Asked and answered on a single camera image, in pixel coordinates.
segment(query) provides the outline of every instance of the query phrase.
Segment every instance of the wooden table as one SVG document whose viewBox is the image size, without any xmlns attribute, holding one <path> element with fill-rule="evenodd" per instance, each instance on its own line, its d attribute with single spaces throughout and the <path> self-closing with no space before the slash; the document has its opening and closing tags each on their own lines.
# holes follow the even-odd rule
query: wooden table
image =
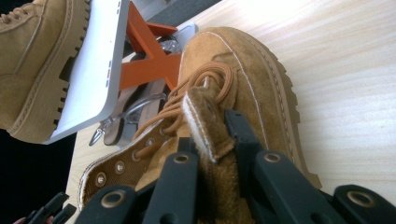
<svg viewBox="0 0 396 224">
<path fill-rule="evenodd" d="M 191 20 L 241 29 L 285 65 L 304 156 L 324 191 L 356 184 L 396 204 L 395 1 L 223 0 Z M 78 132 L 66 191 L 74 205 L 86 166 L 116 150 L 88 147 L 96 128 Z"/>
</svg>

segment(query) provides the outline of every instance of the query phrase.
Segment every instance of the shoe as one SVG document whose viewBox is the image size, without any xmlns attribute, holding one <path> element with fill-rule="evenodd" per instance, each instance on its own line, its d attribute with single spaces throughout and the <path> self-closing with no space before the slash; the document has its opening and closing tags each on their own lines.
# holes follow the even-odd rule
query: shoe
<svg viewBox="0 0 396 224">
<path fill-rule="evenodd" d="M 29 143 L 50 138 L 68 89 L 62 70 L 82 45 L 88 8 L 88 0 L 35 0 L 1 15 L 0 129 Z"/>
<path fill-rule="evenodd" d="M 276 56 L 254 37 L 229 27 L 209 28 L 186 45 L 179 82 L 158 117 L 139 128 L 121 151 L 92 163 L 84 172 L 78 205 L 113 184 L 142 189 L 156 180 L 165 158 L 177 151 L 179 137 L 192 137 L 200 152 L 200 171 L 208 192 L 204 223 L 249 223 L 239 198 L 234 141 L 224 124 L 225 109 L 247 117 L 263 148 L 286 154 L 307 171 L 301 151 L 297 99 Z"/>
</svg>

